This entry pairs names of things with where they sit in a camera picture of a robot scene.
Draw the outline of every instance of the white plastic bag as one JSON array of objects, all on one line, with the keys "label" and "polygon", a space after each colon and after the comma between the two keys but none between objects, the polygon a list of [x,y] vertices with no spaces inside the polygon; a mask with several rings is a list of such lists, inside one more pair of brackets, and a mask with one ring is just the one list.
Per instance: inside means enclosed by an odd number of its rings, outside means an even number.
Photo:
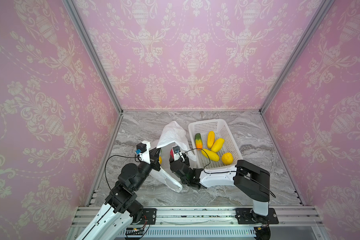
[{"label": "white plastic bag", "polygon": [[[176,121],[172,121],[163,128],[160,139],[151,143],[151,149],[161,147],[162,163],[160,171],[152,170],[150,175],[173,191],[180,192],[183,185],[179,183],[180,179],[170,170],[169,164],[169,152],[176,145],[180,147],[182,152],[190,150],[188,140],[185,137],[185,130]],[[190,166],[192,168],[196,167],[196,156],[191,151],[186,154],[190,159]]]},{"label": "white plastic bag", "polygon": [[[164,147],[173,142],[180,147],[182,152],[191,150],[188,144],[188,140],[185,137],[185,130],[180,127],[176,121],[172,121],[164,127],[160,139],[158,140],[157,147]],[[191,168],[195,168],[196,156],[192,151],[189,151],[186,154],[189,160],[191,160],[189,161]]]},{"label": "white plastic bag", "polygon": [[[157,146],[158,140],[151,142],[151,149]],[[152,170],[149,174],[150,176],[157,179],[159,182],[167,185],[171,190],[175,192],[180,192],[183,189],[183,185],[179,183],[179,178],[170,170],[169,165],[169,151],[171,146],[164,146],[161,148],[160,156],[162,157],[162,163],[160,166],[160,171]]]}]

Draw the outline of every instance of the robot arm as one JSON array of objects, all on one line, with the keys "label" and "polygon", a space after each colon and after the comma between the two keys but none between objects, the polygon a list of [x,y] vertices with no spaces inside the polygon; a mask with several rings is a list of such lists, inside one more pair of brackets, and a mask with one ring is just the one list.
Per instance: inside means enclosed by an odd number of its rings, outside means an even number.
[{"label": "robot arm", "polygon": [[[137,145],[136,154],[141,160],[139,166],[126,164],[118,181],[107,196],[105,203],[91,223],[76,240],[113,240],[131,223],[138,223],[143,215],[143,206],[136,200],[135,191],[139,190],[152,170],[160,171],[160,149],[149,150],[150,143],[143,141]],[[173,147],[170,169],[183,184],[195,189],[216,185],[237,186],[253,199],[252,218],[255,222],[266,223],[269,203],[269,172],[244,160],[235,166],[218,169],[191,169],[186,154],[178,146]]]},{"label": "robot arm", "polygon": [[182,184],[195,189],[217,185],[238,187],[253,200],[253,214],[268,215],[269,205],[269,172],[244,160],[238,160],[235,166],[216,169],[191,169],[185,154],[180,148],[173,147],[170,168],[180,178]]},{"label": "robot arm", "polygon": [[143,206],[136,201],[135,191],[139,190],[151,170],[160,170],[160,149],[149,148],[147,141],[137,145],[136,154],[141,160],[139,166],[128,163],[122,168],[105,203],[76,240],[113,240],[131,223],[140,221]]}]

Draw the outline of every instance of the gray marble surface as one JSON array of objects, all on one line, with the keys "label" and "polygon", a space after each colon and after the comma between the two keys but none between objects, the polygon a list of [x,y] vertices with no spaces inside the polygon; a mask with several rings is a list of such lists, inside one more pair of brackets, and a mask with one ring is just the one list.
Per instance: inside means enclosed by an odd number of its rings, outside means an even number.
[{"label": "gray marble surface", "polygon": [[[259,112],[253,111],[179,111],[179,112],[124,112],[119,133],[112,154],[134,156],[136,144],[160,138],[165,125],[171,121],[183,127],[192,148],[188,124],[207,119],[224,119],[243,155],[243,158],[271,173],[270,204],[299,204],[294,188],[274,150],[273,144],[261,121]],[[107,164],[107,178],[111,187],[117,181],[122,167],[133,159],[114,157]],[[103,176],[95,205],[101,206],[109,194]],[[183,186],[180,193],[149,176],[137,192],[137,200],[144,206],[184,206],[184,205],[251,205],[252,200],[234,186],[215,186],[194,190]]]}]

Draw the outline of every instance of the yellow lemon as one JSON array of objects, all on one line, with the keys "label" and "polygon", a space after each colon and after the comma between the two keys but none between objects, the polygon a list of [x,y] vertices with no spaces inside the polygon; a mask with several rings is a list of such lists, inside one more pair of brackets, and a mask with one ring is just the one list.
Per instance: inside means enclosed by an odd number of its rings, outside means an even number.
[{"label": "yellow lemon", "polygon": [[233,163],[233,156],[230,152],[225,153],[222,157],[221,157],[221,161],[225,164],[225,165],[231,165]]}]

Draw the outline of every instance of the pink wallpaper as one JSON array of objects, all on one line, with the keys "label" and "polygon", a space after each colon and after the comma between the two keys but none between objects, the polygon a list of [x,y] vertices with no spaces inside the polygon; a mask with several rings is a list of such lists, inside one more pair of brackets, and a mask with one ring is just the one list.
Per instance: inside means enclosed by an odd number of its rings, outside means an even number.
[{"label": "pink wallpaper", "polygon": [[360,0],[337,0],[266,112],[332,240],[360,239]]},{"label": "pink wallpaper", "polygon": [[65,239],[116,116],[61,1],[0,1],[0,240]]},{"label": "pink wallpaper", "polygon": [[75,0],[123,109],[258,109],[321,0]]}]

